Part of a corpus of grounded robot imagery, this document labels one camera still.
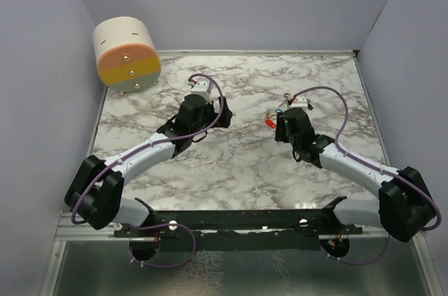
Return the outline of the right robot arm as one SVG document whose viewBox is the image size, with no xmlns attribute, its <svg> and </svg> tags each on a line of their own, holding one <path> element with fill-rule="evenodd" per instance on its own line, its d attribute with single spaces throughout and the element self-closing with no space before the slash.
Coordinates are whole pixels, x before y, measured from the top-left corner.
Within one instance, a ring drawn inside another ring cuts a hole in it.
<svg viewBox="0 0 448 296">
<path fill-rule="evenodd" d="M 366 189 L 373 198 L 336 199 L 321 217 L 323 229 L 337 234 L 346 225 L 386 230 L 394 239 L 408 242 L 437 217 L 421 174 L 414 168 L 385 167 L 358 154 L 342 151 L 335 140 L 317 134 L 302 108 L 276 112 L 277 142 L 289 143 L 296 161 L 335 172 Z"/>
</svg>

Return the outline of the red key tag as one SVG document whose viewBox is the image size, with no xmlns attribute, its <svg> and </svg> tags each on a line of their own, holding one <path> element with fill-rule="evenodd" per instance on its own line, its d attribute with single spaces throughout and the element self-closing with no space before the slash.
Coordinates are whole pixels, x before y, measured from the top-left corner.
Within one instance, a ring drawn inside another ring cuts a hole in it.
<svg viewBox="0 0 448 296">
<path fill-rule="evenodd" d="M 270 119 L 266 120 L 265 123 L 273 129 L 275 129 L 277 127 L 276 123 Z"/>
</svg>

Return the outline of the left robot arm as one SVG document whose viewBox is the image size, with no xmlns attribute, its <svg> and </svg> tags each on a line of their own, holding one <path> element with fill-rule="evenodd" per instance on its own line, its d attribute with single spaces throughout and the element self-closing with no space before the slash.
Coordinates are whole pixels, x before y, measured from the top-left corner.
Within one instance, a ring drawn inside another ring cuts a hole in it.
<svg viewBox="0 0 448 296">
<path fill-rule="evenodd" d="M 152 208 L 139 199 L 123 197 L 123 188 L 139 174 L 170 160 L 203 139 L 210 128 L 228 128 L 232 111 L 225 97 L 220 108 L 197 94 L 189 94 L 179 112 L 148 140 L 104 160 L 91 155 L 83 160 L 65 198 L 65 204 L 96 230 L 110 223 L 128 224 L 139 236 L 155 226 Z"/>
</svg>

